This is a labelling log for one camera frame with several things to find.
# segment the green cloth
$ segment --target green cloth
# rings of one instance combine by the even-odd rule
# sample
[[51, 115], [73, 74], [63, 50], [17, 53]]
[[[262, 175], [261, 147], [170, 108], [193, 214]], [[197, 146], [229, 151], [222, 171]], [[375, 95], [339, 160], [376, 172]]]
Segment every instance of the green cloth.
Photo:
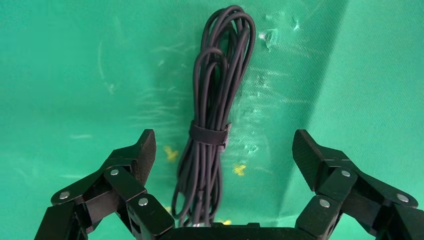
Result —
[[[146, 188], [169, 207], [207, 18], [230, 4], [257, 42], [234, 102], [217, 221], [293, 227], [313, 194], [296, 129], [424, 204], [421, 0], [2, 0], [0, 239], [32, 239], [50, 197], [153, 128]], [[132, 239], [113, 215], [91, 240]], [[343, 216], [331, 240], [373, 239]]]

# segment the black cable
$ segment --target black cable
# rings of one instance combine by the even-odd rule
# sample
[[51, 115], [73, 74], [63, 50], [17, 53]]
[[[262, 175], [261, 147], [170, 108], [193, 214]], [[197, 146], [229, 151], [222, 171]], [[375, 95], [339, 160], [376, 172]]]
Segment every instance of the black cable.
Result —
[[[216, 11], [207, 20], [193, 69], [194, 125], [226, 130], [231, 105], [252, 56], [255, 31], [253, 19], [236, 5]], [[180, 227], [208, 226], [214, 221], [223, 194], [220, 149], [188, 139], [171, 205]], [[177, 214], [179, 193], [184, 204]]]

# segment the velcro strap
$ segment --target velcro strap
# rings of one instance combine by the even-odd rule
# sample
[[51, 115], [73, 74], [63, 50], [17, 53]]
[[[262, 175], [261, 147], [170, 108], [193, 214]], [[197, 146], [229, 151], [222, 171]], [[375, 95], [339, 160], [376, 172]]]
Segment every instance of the velcro strap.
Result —
[[190, 138], [196, 142], [206, 145], [222, 146], [226, 145], [228, 142], [228, 126], [229, 125], [225, 127], [224, 131], [214, 131], [199, 127], [195, 125], [194, 121], [191, 121], [190, 131], [188, 134], [190, 135]]

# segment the metal screw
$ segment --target metal screw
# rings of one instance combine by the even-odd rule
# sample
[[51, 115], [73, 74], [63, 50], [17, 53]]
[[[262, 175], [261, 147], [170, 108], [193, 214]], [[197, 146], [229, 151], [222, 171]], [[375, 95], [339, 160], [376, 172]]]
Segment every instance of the metal screw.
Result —
[[69, 195], [70, 195], [70, 193], [68, 191], [64, 191], [59, 195], [59, 198], [60, 199], [66, 199], [66, 198], [69, 197]]
[[113, 169], [112, 171], [110, 171], [110, 175], [115, 176], [118, 175], [119, 170], [118, 169]]
[[410, 200], [406, 197], [406, 196], [404, 196], [404, 195], [402, 195], [402, 194], [398, 194], [397, 195], [397, 198], [399, 199], [399, 200], [401, 200], [402, 202], [405, 202], [405, 203], [407, 203], [407, 202], [409, 202]]
[[327, 200], [324, 200], [324, 199], [320, 199], [319, 200], [319, 204], [321, 206], [323, 206], [324, 208], [329, 208], [330, 207], [330, 203]]
[[350, 177], [351, 176], [351, 173], [348, 172], [348, 171], [341, 171], [341, 174], [343, 174], [343, 176], [346, 176], [346, 177]]
[[140, 206], [146, 206], [147, 203], [149, 202], [149, 200], [147, 200], [147, 198], [141, 198], [140, 200], [138, 200], [138, 205]]

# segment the green backdrop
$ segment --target green backdrop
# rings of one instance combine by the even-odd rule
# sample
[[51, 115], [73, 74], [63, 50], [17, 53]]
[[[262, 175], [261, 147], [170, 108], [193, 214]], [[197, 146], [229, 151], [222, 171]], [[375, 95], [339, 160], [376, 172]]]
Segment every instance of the green backdrop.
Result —
[[[241, 5], [257, 42], [231, 112], [217, 221], [294, 226], [313, 194], [296, 129], [424, 203], [420, 0], [0, 1], [0, 239], [35, 236], [50, 197], [145, 128], [147, 189], [169, 207], [192, 117], [192, 65], [215, 10]], [[132, 239], [116, 216], [93, 240]], [[344, 216], [331, 240], [373, 239]]]

